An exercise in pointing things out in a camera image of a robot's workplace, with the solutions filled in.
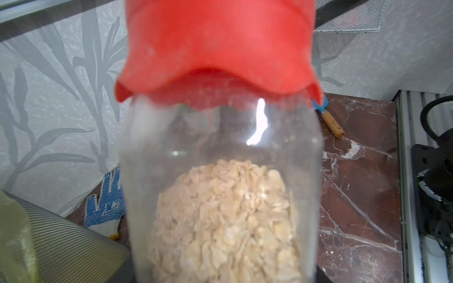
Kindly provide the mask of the red lid oatmeal jar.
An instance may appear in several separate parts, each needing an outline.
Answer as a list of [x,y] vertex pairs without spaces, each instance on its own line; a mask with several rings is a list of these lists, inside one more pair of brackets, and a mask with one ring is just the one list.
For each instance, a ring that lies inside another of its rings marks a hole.
[[313,283],[323,143],[314,109],[132,100],[121,147],[140,283]]

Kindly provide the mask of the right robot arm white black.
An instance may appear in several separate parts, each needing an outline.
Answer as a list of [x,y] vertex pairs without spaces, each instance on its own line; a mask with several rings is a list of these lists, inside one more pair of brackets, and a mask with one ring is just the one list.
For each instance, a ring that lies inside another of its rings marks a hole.
[[411,149],[418,231],[433,237],[447,255],[453,254],[453,130],[436,134],[428,114],[452,100],[452,96],[441,97],[421,111],[421,126],[437,147],[416,144]]

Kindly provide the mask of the red jar lid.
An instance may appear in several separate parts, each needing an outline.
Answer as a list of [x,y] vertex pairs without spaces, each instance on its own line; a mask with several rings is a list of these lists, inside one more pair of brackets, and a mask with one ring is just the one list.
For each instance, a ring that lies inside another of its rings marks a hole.
[[311,64],[314,1],[126,1],[126,63],[118,102],[204,109],[266,99],[323,101]]

